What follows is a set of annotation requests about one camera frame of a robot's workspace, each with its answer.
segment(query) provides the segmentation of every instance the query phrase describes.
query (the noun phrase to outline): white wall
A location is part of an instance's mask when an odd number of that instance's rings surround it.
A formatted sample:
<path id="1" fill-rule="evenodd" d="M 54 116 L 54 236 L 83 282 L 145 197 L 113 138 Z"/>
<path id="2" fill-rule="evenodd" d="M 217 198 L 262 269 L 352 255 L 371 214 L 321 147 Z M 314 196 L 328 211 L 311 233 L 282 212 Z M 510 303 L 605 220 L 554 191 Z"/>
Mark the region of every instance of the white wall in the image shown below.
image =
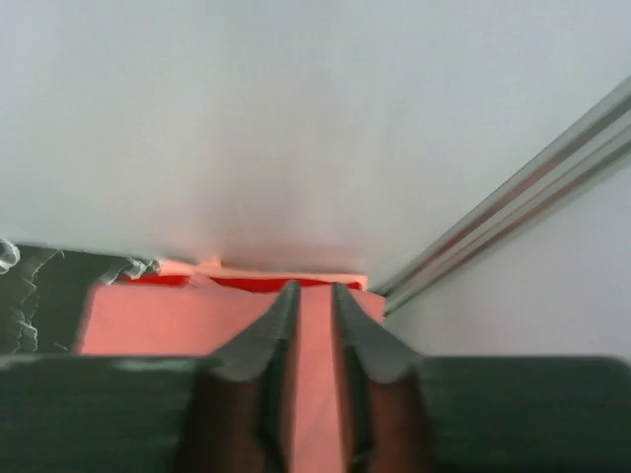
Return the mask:
<path id="1" fill-rule="evenodd" d="M 628 0 L 0 5 L 0 237 L 374 284 L 631 74 Z"/>
<path id="2" fill-rule="evenodd" d="M 631 359 L 631 166 L 405 305 L 387 326 L 428 354 Z"/>

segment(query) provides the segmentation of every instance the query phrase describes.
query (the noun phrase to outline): metal rail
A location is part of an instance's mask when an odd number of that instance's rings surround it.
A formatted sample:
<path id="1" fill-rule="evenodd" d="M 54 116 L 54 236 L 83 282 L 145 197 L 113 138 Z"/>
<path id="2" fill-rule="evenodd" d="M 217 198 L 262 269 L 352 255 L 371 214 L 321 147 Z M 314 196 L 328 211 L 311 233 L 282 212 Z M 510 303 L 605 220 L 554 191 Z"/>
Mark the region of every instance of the metal rail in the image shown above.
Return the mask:
<path id="1" fill-rule="evenodd" d="M 631 77 L 375 292 L 386 315 L 631 153 Z"/>

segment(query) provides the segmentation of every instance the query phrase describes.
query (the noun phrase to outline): metal bar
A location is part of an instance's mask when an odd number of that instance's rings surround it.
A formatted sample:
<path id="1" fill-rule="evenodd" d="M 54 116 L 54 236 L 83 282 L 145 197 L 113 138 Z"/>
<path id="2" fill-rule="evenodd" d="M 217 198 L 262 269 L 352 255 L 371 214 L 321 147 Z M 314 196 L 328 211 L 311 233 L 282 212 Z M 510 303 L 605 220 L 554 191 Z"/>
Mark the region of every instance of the metal bar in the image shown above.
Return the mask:
<path id="1" fill-rule="evenodd" d="M 586 170 L 586 178 L 577 176 L 577 182 L 585 183 L 588 178 L 596 175 L 597 172 L 591 172 L 589 169 L 601 168 L 597 165 L 598 159 L 603 160 L 604 163 L 609 163 L 608 155 L 604 152 L 589 153 L 589 149 L 602 149 L 603 144 L 606 145 L 612 136 L 618 137 L 616 143 L 623 146 L 620 140 L 624 141 L 625 138 L 620 138 L 620 134 L 627 133 L 626 127 L 631 123 L 630 110 L 631 77 L 590 109 L 409 265 L 379 288 L 376 288 L 376 292 L 387 299 L 386 313 L 392 312 L 395 308 L 409 301 L 411 298 L 407 295 L 417 296 L 429 287 L 423 284 L 416 286 L 415 290 L 410 289 L 414 281 L 418 283 L 419 279 L 423 279 L 420 276 L 421 273 L 426 273 L 430 268 L 434 268 L 432 272 L 435 272 L 436 267 L 441 264 L 440 261 L 451 259 L 455 252 L 460 252 L 464 247 L 469 246 L 471 241 L 479 238 L 477 234 L 492 232 L 488 229 L 498 226 L 497 223 L 493 223 L 493 220 L 506 219 L 506 214 L 509 216 L 513 214 L 510 211 L 511 207 L 522 207 L 525 204 L 521 202 L 528 202 L 536 197 L 539 194 L 537 189 L 541 188 L 542 183 L 552 180 L 552 184 L 548 184 L 546 187 L 549 187 L 548 193 L 561 192 L 564 196 L 566 194 L 563 192 L 565 180 L 561 181 L 556 176 L 560 173 L 564 175 L 567 167 L 573 162 L 581 162 L 579 158 L 582 155 L 588 155 L 586 159 L 590 160 L 591 165 Z M 616 158 L 610 164 L 618 161 L 619 158 L 621 157 Z M 537 205 L 537 214 L 546 210 L 549 205 L 556 203 L 560 198 L 546 200 L 548 205 Z M 533 217 L 534 215 L 530 214 L 526 221 L 530 221 Z M 502 237 L 507 235 L 502 229 L 508 225 L 497 229 Z M 488 240 L 496 242 L 499 238 L 491 235 Z"/>

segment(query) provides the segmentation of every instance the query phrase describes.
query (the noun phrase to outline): white surface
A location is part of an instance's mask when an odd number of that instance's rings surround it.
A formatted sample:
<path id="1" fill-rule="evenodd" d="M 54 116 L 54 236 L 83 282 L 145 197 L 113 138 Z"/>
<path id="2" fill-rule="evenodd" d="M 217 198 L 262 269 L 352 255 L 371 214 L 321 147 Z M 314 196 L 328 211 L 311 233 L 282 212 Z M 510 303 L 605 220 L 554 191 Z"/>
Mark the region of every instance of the white surface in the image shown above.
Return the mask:
<path id="1" fill-rule="evenodd" d="M 374 283 L 631 73 L 627 0 L 0 7 L 1 237 Z"/>
<path id="2" fill-rule="evenodd" d="M 631 164 L 395 312 L 427 354 L 631 360 Z"/>

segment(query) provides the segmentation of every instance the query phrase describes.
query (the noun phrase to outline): white panel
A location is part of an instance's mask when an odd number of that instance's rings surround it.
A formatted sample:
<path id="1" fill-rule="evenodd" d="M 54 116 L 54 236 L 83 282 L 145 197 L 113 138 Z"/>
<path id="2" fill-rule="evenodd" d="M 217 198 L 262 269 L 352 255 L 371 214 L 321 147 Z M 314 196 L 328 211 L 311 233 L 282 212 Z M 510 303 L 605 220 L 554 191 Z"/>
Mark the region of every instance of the white panel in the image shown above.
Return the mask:
<path id="1" fill-rule="evenodd" d="M 631 359 L 631 166 L 387 320 L 428 354 Z"/>
<path id="2" fill-rule="evenodd" d="M 627 0 L 0 4 L 3 237 L 375 283 L 631 73 Z"/>

